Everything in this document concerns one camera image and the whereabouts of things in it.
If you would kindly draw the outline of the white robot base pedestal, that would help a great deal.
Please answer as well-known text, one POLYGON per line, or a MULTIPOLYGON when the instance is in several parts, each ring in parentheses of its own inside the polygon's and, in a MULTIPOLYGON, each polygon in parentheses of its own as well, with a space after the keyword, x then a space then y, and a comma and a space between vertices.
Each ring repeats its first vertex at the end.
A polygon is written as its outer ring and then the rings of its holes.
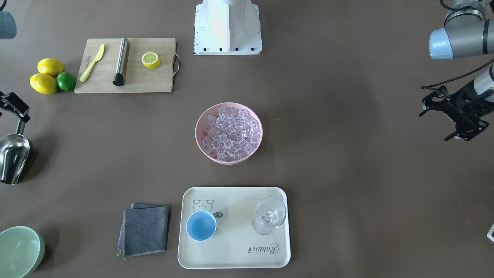
POLYGON ((263 51, 259 7, 250 0, 203 0, 195 7, 195 55, 257 55, 263 51))

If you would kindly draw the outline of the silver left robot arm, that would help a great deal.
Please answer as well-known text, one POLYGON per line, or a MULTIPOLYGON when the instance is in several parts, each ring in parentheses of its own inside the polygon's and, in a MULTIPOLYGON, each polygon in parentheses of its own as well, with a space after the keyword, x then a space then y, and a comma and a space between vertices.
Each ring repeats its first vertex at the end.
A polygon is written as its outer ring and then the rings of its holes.
MULTIPOLYGON (((448 12, 443 27, 434 30, 429 39, 430 56, 434 60, 450 60, 494 51, 494 23, 486 18, 492 0, 453 0, 450 5, 440 4, 448 12)), ((429 95, 422 99, 421 115, 435 110, 443 112, 455 123, 455 130, 445 137, 470 141, 482 133, 489 123, 482 120, 494 109, 493 61, 479 67, 482 73, 460 88, 449 93, 446 82, 425 86, 429 95)))

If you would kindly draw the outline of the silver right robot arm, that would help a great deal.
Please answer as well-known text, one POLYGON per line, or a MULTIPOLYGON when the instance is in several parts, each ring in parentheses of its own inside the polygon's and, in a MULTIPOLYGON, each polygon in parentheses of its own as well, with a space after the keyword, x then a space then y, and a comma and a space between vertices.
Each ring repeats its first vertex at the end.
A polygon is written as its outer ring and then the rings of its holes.
MULTIPOLYGON (((17 35, 17 25, 11 13, 5 11, 6 5, 7 1, 2 0, 0 6, 0 38, 14 39, 17 35)), ((25 124, 29 122, 29 106, 21 100, 16 93, 0 92, 0 99, 2 110, 9 111, 16 115, 20 119, 21 123, 25 124)))

